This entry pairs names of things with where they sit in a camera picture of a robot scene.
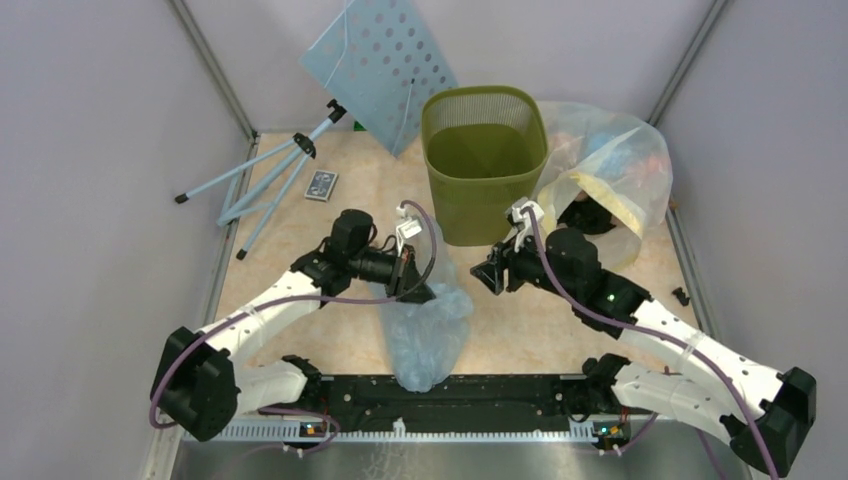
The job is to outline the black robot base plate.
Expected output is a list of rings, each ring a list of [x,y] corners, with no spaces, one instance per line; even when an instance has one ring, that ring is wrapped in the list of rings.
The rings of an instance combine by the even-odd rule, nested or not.
[[[565,431],[592,415],[634,413],[615,400],[611,384],[577,374],[450,375],[424,393],[392,375],[321,373],[296,355],[284,361],[306,375],[292,408],[327,414],[345,433],[388,432],[402,421],[411,433]]]

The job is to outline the light blue trash bag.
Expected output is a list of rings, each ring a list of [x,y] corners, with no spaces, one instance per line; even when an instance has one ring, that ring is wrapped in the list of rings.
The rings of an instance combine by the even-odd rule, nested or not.
[[[443,241],[437,242],[427,285],[435,293],[432,301],[377,307],[392,373],[403,389],[413,393],[427,392],[451,374],[469,337],[474,312]]]

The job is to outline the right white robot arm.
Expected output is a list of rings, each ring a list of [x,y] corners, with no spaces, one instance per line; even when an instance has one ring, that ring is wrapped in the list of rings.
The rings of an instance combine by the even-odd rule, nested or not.
[[[613,354],[586,363],[594,409],[650,410],[714,436],[765,474],[789,474],[816,418],[811,374],[759,364],[687,324],[646,289],[604,269],[596,246],[576,229],[552,232],[542,248],[533,235],[514,235],[470,273],[495,295],[525,284],[566,291],[584,325],[671,368],[665,375]]]

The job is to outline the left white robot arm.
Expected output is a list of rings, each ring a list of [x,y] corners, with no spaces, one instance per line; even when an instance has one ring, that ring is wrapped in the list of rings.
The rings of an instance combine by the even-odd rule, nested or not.
[[[378,304],[434,300],[426,283],[437,257],[433,220],[412,200],[402,201],[397,213],[394,251],[372,246],[376,226],[370,214],[346,209],[329,235],[259,296],[201,329],[173,331],[151,386],[150,425],[180,426],[208,441],[234,418],[264,407],[314,410],[321,388],[307,367],[286,359],[261,367],[248,362],[268,340],[327,304],[358,304],[342,295],[355,280],[384,286]]]

